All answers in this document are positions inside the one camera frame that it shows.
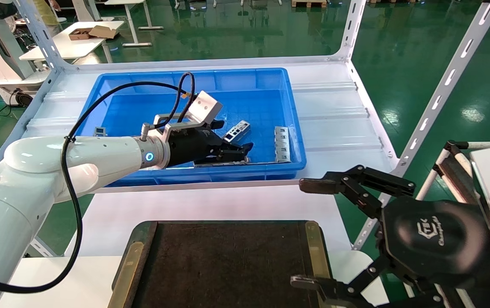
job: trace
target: robotic arm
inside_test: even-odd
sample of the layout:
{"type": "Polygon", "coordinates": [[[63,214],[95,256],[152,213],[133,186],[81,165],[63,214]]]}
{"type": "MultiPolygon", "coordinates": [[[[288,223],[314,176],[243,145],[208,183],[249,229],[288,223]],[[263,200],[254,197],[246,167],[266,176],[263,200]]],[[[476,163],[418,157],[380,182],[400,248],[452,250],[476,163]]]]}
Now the robotic arm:
{"type": "Polygon", "coordinates": [[[485,221],[490,213],[478,204],[415,200],[411,197],[415,187],[415,183],[364,166],[327,172],[321,179],[301,179],[302,191],[342,193],[368,217],[378,219],[380,257],[349,284],[301,275],[291,277],[290,284],[316,290],[326,304],[347,308],[374,308],[361,292],[384,271],[415,286],[420,294],[380,308],[443,308],[444,300],[434,284],[490,292],[490,224],[485,221]],[[395,199],[382,208],[363,186],[395,199]]]}
{"type": "MultiPolygon", "coordinates": [[[[201,92],[185,117],[137,137],[79,136],[67,152],[77,195],[85,195],[142,168],[163,169],[205,159],[243,160],[252,144],[225,142],[212,129],[222,105],[201,92]]],[[[168,115],[156,117],[156,121],[168,115]]],[[[69,200],[61,169],[61,136],[25,138],[7,147],[0,162],[0,282],[11,278],[52,205],[69,200]]]]}

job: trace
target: green floor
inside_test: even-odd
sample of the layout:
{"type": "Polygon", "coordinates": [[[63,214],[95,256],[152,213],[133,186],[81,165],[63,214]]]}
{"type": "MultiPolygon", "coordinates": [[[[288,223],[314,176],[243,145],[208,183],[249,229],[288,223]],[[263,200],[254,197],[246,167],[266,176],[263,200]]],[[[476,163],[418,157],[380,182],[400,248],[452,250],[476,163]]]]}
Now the green floor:
{"type": "MultiPolygon", "coordinates": [[[[264,8],[257,7],[257,1],[254,7],[246,1],[242,8],[239,1],[220,0],[216,9],[204,2],[196,4],[196,11],[182,2],[175,11],[174,2],[148,0],[153,23],[165,27],[138,32],[139,41],[153,46],[122,47],[122,42],[132,41],[127,24],[109,46],[115,62],[332,54],[339,49],[347,16],[349,0],[342,1],[326,9],[295,9],[289,0],[282,6],[269,0],[264,8]]],[[[352,60],[397,152],[407,143],[480,3],[425,0],[365,8],[352,60]]],[[[136,26],[146,25],[141,6],[132,14],[136,26]]],[[[124,10],[103,8],[101,15],[123,19],[124,10]]],[[[93,61],[106,61],[102,49],[95,53],[93,61]]],[[[15,123],[0,117],[0,146],[15,123]]],[[[448,139],[490,141],[490,29],[406,177],[423,182],[448,139]]],[[[427,199],[449,198],[443,186],[436,183],[427,199]]],[[[84,208],[90,199],[86,197],[84,208]]],[[[365,216],[341,197],[337,200],[354,240],[365,216]]],[[[61,254],[74,230],[71,206],[61,204],[49,214],[40,236],[61,254]]],[[[375,256],[372,240],[366,252],[375,256]]]]}

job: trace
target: cardboard box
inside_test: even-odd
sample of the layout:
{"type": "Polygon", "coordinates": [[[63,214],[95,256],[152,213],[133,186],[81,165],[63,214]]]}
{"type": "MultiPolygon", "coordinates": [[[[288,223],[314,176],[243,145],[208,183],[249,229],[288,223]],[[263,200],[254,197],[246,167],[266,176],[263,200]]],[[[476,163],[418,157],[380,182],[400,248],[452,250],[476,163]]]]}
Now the cardboard box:
{"type": "Polygon", "coordinates": [[[79,41],[82,39],[89,39],[89,32],[92,30],[92,28],[78,28],[72,31],[68,36],[70,37],[71,41],[79,41]]]}
{"type": "Polygon", "coordinates": [[[91,39],[94,37],[102,37],[105,39],[112,39],[118,32],[116,29],[110,29],[104,26],[95,26],[93,28],[78,28],[72,31],[68,36],[71,41],[79,41],[82,39],[91,39]]]}
{"type": "Polygon", "coordinates": [[[96,37],[104,37],[106,39],[112,39],[116,36],[118,32],[116,29],[110,29],[109,27],[104,26],[95,26],[89,32],[89,35],[96,37]]]}

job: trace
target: table leg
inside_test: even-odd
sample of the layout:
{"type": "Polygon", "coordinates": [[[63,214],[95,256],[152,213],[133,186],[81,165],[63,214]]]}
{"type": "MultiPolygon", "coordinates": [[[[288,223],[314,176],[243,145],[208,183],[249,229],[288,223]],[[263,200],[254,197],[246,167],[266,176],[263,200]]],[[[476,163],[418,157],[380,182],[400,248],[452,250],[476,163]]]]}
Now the table leg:
{"type": "Polygon", "coordinates": [[[112,55],[110,54],[110,48],[108,48],[108,44],[106,43],[106,41],[103,41],[102,46],[104,50],[104,55],[106,56],[106,62],[114,63],[114,61],[112,61],[112,55]]]}
{"type": "Polygon", "coordinates": [[[133,24],[133,19],[131,18],[131,12],[129,11],[128,4],[125,4],[125,12],[127,13],[127,21],[129,22],[129,28],[131,29],[131,35],[133,35],[133,43],[124,43],[123,47],[129,46],[152,46],[152,43],[139,43],[137,38],[137,33],[135,32],[135,25],[133,24]]]}
{"type": "Polygon", "coordinates": [[[146,1],[143,2],[144,12],[146,13],[146,21],[148,22],[148,27],[139,27],[139,30],[163,30],[163,27],[160,26],[152,26],[152,21],[150,19],[150,12],[148,11],[148,5],[146,1]]]}

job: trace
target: white desk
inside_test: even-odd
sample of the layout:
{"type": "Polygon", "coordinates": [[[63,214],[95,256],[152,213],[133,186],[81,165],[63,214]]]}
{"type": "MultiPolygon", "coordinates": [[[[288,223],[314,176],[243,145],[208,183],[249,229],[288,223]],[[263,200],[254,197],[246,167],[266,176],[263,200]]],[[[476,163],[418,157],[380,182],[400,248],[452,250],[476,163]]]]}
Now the white desk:
{"type": "MultiPolygon", "coordinates": [[[[98,45],[103,45],[104,54],[106,54],[106,60],[108,63],[112,63],[112,57],[110,56],[110,49],[106,44],[106,38],[96,37],[91,39],[83,39],[79,41],[71,41],[68,36],[72,31],[78,28],[92,28],[95,26],[105,26],[110,29],[119,29],[124,24],[123,21],[87,21],[78,22],[70,25],[61,33],[53,37],[53,43],[59,50],[59,56],[63,59],[78,59],[83,58],[93,51],[98,45]]],[[[44,60],[44,54],[41,52],[40,47],[35,47],[31,51],[19,57],[20,60],[44,60]]]]}
{"type": "MultiPolygon", "coordinates": [[[[79,257],[68,276],[45,292],[35,294],[4,293],[0,308],[106,308],[112,296],[112,280],[121,256],[79,257]]],[[[348,283],[371,262],[366,254],[357,251],[339,252],[331,258],[333,277],[348,283]]],[[[26,258],[19,263],[10,283],[34,286],[57,277],[68,258],[26,258]]],[[[389,300],[380,278],[370,284],[362,295],[374,306],[389,300]]]]}
{"type": "MultiPolygon", "coordinates": [[[[83,215],[80,255],[122,255],[131,231],[145,220],[315,220],[323,229],[329,254],[351,249],[332,195],[303,193],[298,185],[192,187],[97,193],[83,215]]],[[[65,256],[73,247],[74,239],[65,256]]]]}
{"type": "Polygon", "coordinates": [[[131,13],[129,11],[130,4],[139,4],[142,3],[144,6],[144,12],[146,14],[146,20],[148,23],[148,27],[139,27],[139,30],[163,30],[163,27],[153,26],[152,21],[150,19],[150,12],[148,10],[148,5],[146,4],[146,0],[108,0],[104,4],[107,6],[116,6],[116,5],[124,5],[125,12],[127,13],[127,20],[129,21],[129,28],[131,29],[131,35],[133,35],[133,43],[124,43],[124,47],[130,46],[152,46],[152,43],[139,43],[137,38],[137,32],[135,31],[135,25],[133,24],[133,19],[131,18],[131,13]]]}

